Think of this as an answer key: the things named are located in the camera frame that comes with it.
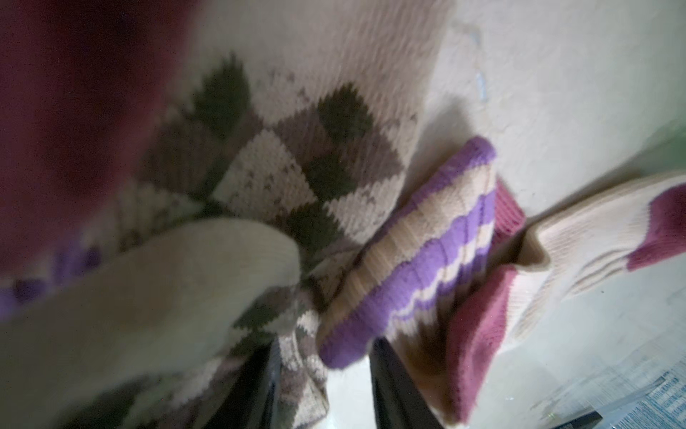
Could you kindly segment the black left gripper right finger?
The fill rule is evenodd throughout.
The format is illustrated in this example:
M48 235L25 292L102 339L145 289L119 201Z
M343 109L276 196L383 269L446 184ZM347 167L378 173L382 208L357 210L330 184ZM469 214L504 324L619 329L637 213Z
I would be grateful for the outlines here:
M373 343L370 366L379 429L443 429L385 339Z

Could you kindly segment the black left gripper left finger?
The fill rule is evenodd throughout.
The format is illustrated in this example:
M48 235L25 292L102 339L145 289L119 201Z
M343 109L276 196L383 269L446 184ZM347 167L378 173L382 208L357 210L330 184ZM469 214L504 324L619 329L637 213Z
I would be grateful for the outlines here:
M280 347L278 342L272 342L243 366L226 400L205 428L275 428L279 393Z

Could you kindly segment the beige sock magenta purple stripes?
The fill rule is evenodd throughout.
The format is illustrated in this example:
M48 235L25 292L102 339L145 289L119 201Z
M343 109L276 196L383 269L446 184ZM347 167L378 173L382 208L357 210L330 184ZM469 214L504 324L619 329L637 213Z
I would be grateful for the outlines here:
M199 368L227 350L251 303L301 279L296 241L238 217L184 223L109 262L90 257L87 228L140 170L164 121L189 103L216 63L233 54L259 62L325 48L422 50L432 56L432 69L417 147L455 7L3 2L2 427L71 428L72 418L110 391Z

